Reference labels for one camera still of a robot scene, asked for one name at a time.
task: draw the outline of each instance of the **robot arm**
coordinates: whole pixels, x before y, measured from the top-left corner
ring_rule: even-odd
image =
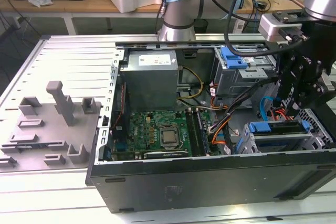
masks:
[[[222,18],[223,8],[232,10],[235,0],[179,0],[167,3],[160,41],[194,40],[196,18]],[[336,60],[336,0],[304,0],[303,9],[264,14],[259,31],[267,41],[284,41],[277,58],[278,87],[274,106],[288,115],[326,103],[336,96],[336,84],[328,79]],[[252,56],[230,47],[232,53]]]
[[[233,0],[216,1],[228,9]],[[220,19],[227,15],[212,0],[167,0],[163,14],[164,22],[159,32],[160,41],[193,41],[194,19]]]
[[[276,55],[281,102],[275,101],[275,108],[282,105],[296,115],[336,96],[336,83],[328,78],[336,60],[336,0],[304,0],[304,9],[265,14],[259,31],[268,41],[305,38],[301,46]]]

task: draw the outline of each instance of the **table leg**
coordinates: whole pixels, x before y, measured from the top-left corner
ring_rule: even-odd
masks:
[[[20,23],[17,21],[18,17],[7,17],[6,20],[12,25],[14,26],[15,29],[20,29],[21,25]]]
[[[64,19],[64,23],[65,23],[65,25],[68,29],[69,35],[77,35],[77,30],[74,26],[71,15],[66,15],[66,16],[63,17],[63,19]]]
[[[112,30],[112,19],[106,18],[107,30]]]

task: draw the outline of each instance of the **gray plastic holder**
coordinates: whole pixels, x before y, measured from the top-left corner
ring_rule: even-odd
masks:
[[[16,165],[16,160],[12,157],[3,156],[0,157],[0,167],[10,167],[13,168]]]
[[[72,106],[68,104],[68,101],[62,92],[62,87],[63,84],[61,81],[49,81],[47,92],[54,97],[57,104],[57,111],[62,114],[67,125],[73,126],[74,117],[72,114]]]
[[[44,156],[44,163],[50,165],[64,165],[65,159],[62,154],[46,154]]]
[[[68,149],[68,157],[73,164],[79,164],[87,161],[89,153],[86,151],[83,144],[80,145],[78,152],[75,150],[75,147],[70,144]]]
[[[27,115],[37,115],[34,108],[41,107],[41,104],[36,97],[24,97],[19,105],[19,109],[22,114]]]

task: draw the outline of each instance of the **metal frame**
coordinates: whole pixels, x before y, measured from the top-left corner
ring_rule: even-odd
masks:
[[[5,17],[13,19],[19,17],[17,12],[2,11]],[[67,27],[69,35],[77,35],[77,30],[74,25],[73,18],[156,18],[157,13],[83,13],[83,12],[20,12],[25,17],[40,17],[40,18],[62,18]],[[241,17],[248,17],[249,14],[241,14]],[[107,22],[108,29],[112,28],[112,22]]]
[[[79,42],[139,41],[141,37],[146,41],[156,42],[155,36],[152,35],[52,36],[49,45],[60,45],[64,42],[69,48],[73,48]],[[255,41],[262,41],[260,35],[232,35],[230,38],[237,41],[239,37],[240,40],[245,41],[252,41],[253,37]],[[224,40],[222,35],[201,35],[197,36],[197,39]],[[45,46],[46,41],[40,41],[29,55],[0,97],[0,107],[7,99],[10,100],[8,96],[30,71],[30,66]],[[49,56],[63,57],[62,54],[49,54]],[[86,172],[87,169],[2,173],[0,176],[1,220],[17,223],[24,218],[27,223],[36,224],[45,223],[46,219],[57,220],[58,223],[68,222],[69,219],[76,219],[80,223],[109,219],[116,224],[139,221],[149,221],[151,224],[187,222],[210,224],[268,223],[267,219],[271,216],[281,218],[282,220],[279,221],[283,224],[336,223],[334,218],[336,180],[329,182],[305,200],[111,214],[97,190],[84,184]]]

